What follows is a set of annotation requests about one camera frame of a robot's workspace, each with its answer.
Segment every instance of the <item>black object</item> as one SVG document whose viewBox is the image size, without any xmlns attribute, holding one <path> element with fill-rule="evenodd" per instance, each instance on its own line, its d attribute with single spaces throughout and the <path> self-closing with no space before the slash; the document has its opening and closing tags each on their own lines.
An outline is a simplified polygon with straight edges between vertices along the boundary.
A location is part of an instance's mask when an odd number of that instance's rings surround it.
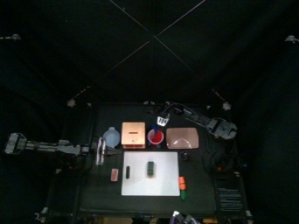
<svg viewBox="0 0 299 224">
<path fill-rule="evenodd" d="M 125 178 L 129 179 L 129 166 L 125 168 Z"/>
<path fill-rule="evenodd" d="M 252 216 L 248 211 L 241 177 L 214 178 L 213 189 L 218 224 L 226 223 L 226 220 L 248 223 Z"/>
<path fill-rule="evenodd" d="M 186 161 L 189 159 L 189 154 L 186 151 L 182 151 L 181 154 L 180 154 L 180 157 L 181 157 L 181 160 L 182 161 Z"/>
</svg>

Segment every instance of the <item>orange box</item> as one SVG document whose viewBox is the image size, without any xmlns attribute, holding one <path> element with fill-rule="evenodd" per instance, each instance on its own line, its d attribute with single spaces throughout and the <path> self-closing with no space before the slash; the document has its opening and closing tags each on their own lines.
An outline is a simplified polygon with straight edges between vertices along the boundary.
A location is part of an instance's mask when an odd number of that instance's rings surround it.
<svg viewBox="0 0 299 224">
<path fill-rule="evenodd" d="M 145 148 L 145 123 L 122 122 L 121 144 L 124 149 Z"/>
</svg>

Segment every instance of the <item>red cup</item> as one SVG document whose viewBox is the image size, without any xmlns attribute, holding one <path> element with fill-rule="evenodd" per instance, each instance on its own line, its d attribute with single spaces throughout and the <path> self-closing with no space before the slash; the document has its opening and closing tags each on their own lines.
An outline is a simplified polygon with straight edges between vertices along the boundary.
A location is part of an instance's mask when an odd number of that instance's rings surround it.
<svg viewBox="0 0 299 224">
<path fill-rule="evenodd" d="M 146 139 L 152 145 L 157 145 L 164 140 L 164 133 L 160 130 L 157 130 L 154 133 L 154 130 L 150 129 L 146 133 Z"/>
</svg>

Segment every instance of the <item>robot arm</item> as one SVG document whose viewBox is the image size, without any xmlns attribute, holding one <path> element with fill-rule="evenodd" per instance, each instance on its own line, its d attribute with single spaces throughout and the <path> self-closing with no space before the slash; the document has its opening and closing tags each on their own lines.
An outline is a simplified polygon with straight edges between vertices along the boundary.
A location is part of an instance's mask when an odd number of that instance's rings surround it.
<svg viewBox="0 0 299 224">
<path fill-rule="evenodd" d="M 234 123 L 225 121 L 222 118 L 208 118 L 204 115 L 194 113 L 189 108 L 176 102 L 166 102 L 162 108 L 156 111 L 156 123 L 164 126 L 169 121 L 169 112 L 182 116 L 190 122 L 198 124 L 206 131 L 222 140 L 230 140 L 237 134 L 237 126 Z"/>
<path fill-rule="evenodd" d="M 73 146 L 67 140 L 59 140 L 57 143 L 33 142 L 27 141 L 22 134 L 11 133 L 3 147 L 3 153 L 18 155 L 23 150 L 42 152 L 58 151 L 74 156 L 85 156 L 89 153 L 89 147 L 86 145 Z"/>
</svg>

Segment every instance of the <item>dark enclosure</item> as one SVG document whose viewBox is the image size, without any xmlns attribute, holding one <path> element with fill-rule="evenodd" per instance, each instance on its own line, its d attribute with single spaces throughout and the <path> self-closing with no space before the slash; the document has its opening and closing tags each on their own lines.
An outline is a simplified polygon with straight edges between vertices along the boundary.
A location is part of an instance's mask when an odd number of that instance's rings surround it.
<svg viewBox="0 0 299 224">
<path fill-rule="evenodd" d="M 299 43 L 285 41 L 297 9 L 297 0 L 1 0 L 1 149 L 13 132 L 57 142 L 70 99 L 224 100 L 256 223 L 297 223 Z M 0 158 L 1 223 L 34 223 L 50 174 L 45 157 Z"/>
</svg>

